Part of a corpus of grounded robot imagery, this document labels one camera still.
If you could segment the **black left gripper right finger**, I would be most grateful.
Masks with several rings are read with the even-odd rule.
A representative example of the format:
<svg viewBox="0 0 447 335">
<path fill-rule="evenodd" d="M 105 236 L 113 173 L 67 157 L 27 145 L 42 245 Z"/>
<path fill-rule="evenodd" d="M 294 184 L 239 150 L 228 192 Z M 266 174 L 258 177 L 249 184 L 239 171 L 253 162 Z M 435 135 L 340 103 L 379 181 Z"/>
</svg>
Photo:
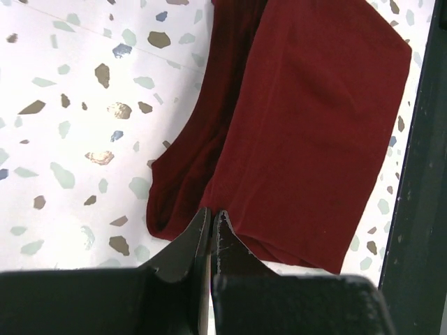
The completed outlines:
<svg viewBox="0 0 447 335">
<path fill-rule="evenodd" d="M 394 334 L 382 294 L 352 275 L 282 276 L 235 235 L 220 211 L 212 234 L 217 334 Z"/>
</svg>

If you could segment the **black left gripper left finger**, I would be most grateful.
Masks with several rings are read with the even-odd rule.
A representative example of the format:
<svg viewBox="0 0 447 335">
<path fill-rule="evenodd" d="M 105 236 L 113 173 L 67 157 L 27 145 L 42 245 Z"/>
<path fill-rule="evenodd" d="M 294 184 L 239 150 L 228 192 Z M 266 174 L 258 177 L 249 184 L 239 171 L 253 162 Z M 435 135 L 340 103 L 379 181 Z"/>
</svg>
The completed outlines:
<svg viewBox="0 0 447 335">
<path fill-rule="evenodd" d="M 206 334 L 210 211 L 135 268 L 7 271 L 2 334 Z"/>
</svg>

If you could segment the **dark red t shirt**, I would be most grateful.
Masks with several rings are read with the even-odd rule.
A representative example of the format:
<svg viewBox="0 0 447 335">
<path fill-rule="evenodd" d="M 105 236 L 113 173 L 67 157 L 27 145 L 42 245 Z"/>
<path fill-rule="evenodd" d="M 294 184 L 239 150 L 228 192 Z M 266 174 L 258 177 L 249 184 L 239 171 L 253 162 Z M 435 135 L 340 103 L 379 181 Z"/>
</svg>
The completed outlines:
<svg viewBox="0 0 447 335">
<path fill-rule="evenodd" d="M 194 111 L 152 164 L 147 227 L 228 213 L 260 259 L 337 274 L 376 183 L 411 48 L 366 1 L 215 1 Z"/>
</svg>

